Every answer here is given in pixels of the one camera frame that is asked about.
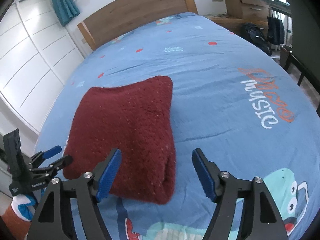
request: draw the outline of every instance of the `blue gripper pad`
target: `blue gripper pad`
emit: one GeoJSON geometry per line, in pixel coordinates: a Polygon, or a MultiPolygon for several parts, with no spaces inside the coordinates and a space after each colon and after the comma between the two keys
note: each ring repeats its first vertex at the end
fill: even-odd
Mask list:
{"type": "Polygon", "coordinates": [[[208,160],[202,159],[199,153],[196,150],[192,152],[192,163],[202,185],[205,195],[211,199],[212,202],[215,202],[217,195],[215,193],[215,184],[214,180],[212,179],[204,161],[208,163],[208,160]]]}
{"type": "Polygon", "coordinates": [[[57,146],[55,146],[55,147],[43,152],[42,156],[43,156],[44,159],[49,159],[49,158],[57,155],[61,151],[62,151],[62,148],[59,145],[57,145],[57,146]]]}
{"type": "MultiPolygon", "coordinates": [[[[100,202],[103,198],[108,197],[109,195],[109,191],[111,189],[112,183],[116,177],[116,174],[121,164],[121,151],[119,149],[111,150],[111,153],[106,158],[106,160],[101,163],[106,165],[106,168],[104,169],[104,171],[102,171],[102,174],[99,175],[98,181],[96,181],[98,185],[97,185],[97,193],[95,197],[98,202],[100,202]]],[[[95,179],[97,178],[96,175],[100,173],[96,169],[100,168],[99,164],[101,163],[98,163],[96,168],[93,170],[95,174],[95,179]]]]}

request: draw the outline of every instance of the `teal curtain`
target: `teal curtain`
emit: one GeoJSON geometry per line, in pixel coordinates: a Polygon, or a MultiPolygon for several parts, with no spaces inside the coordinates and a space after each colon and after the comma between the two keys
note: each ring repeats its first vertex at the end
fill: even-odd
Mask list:
{"type": "Polygon", "coordinates": [[[52,0],[52,3],[62,26],[66,26],[74,17],[80,14],[73,0],[52,0]]]}

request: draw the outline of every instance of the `cartoon character print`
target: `cartoon character print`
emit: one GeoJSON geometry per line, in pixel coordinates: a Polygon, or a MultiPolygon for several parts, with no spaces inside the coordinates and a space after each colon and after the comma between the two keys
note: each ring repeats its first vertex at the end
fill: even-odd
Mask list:
{"type": "Polygon", "coordinates": [[[182,19],[182,16],[180,14],[176,14],[174,17],[176,18],[176,20],[182,19]]]}
{"type": "MultiPolygon", "coordinates": [[[[294,174],[290,169],[279,169],[264,179],[284,221],[285,229],[288,236],[297,227],[305,215],[306,208],[309,202],[308,186],[304,181],[297,184],[294,174]]],[[[237,205],[242,204],[243,199],[238,199],[237,205]]],[[[172,224],[172,223],[155,223],[150,226],[146,236],[133,231],[133,225],[128,218],[128,213],[125,210],[122,200],[117,201],[118,211],[118,226],[120,240],[202,240],[206,229],[197,229],[187,226],[172,224]],[[121,228],[125,227],[125,238],[121,237],[121,228]]],[[[232,224],[231,232],[228,240],[236,240],[240,222],[232,224]]]]}
{"type": "Polygon", "coordinates": [[[112,44],[114,44],[114,43],[119,43],[119,42],[124,38],[124,36],[125,36],[125,34],[123,34],[123,35],[121,35],[121,36],[113,39],[111,43],[112,43],[112,44]]]}
{"type": "Polygon", "coordinates": [[[157,25],[162,25],[162,24],[170,24],[170,20],[173,19],[173,17],[166,17],[162,18],[156,21],[157,25]]]}

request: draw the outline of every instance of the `bed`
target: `bed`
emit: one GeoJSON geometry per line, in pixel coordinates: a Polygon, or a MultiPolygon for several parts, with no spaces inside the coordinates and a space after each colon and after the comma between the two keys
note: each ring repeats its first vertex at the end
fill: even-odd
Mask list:
{"type": "MultiPolygon", "coordinates": [[[[206,198],[191,162],[197,147],[237,178],[262,177],[289,238],[303,236],[320,207],[320,120],[278,64],[197,15],[193,0],[116,0],[79,29],[94,51],[57,98],[36,151],[66,145],[89,88],[124,86],[157,75],[173,81],[175,193],[166,205],[113,195],[104,199],[99,208],[113,240],[202,239],[215,204],[206,198]]],[[[229,240],[236,239],[241,207],[239,201],[229,240]]],[[[83,240],[76,202],[72,212],[83,240]]]]}

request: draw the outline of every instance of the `red shoe print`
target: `red shoe print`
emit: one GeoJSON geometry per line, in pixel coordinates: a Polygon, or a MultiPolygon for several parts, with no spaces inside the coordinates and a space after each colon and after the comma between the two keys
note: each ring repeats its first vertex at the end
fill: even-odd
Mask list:
{"type": "Polygon", "coordinates": [[[129,218],[125,219],[124,224],[125,224],[125,233],[127,234],[128,240],[142,240],[142,237],[139,233],[132,232],[133,226],[129,218]]]}

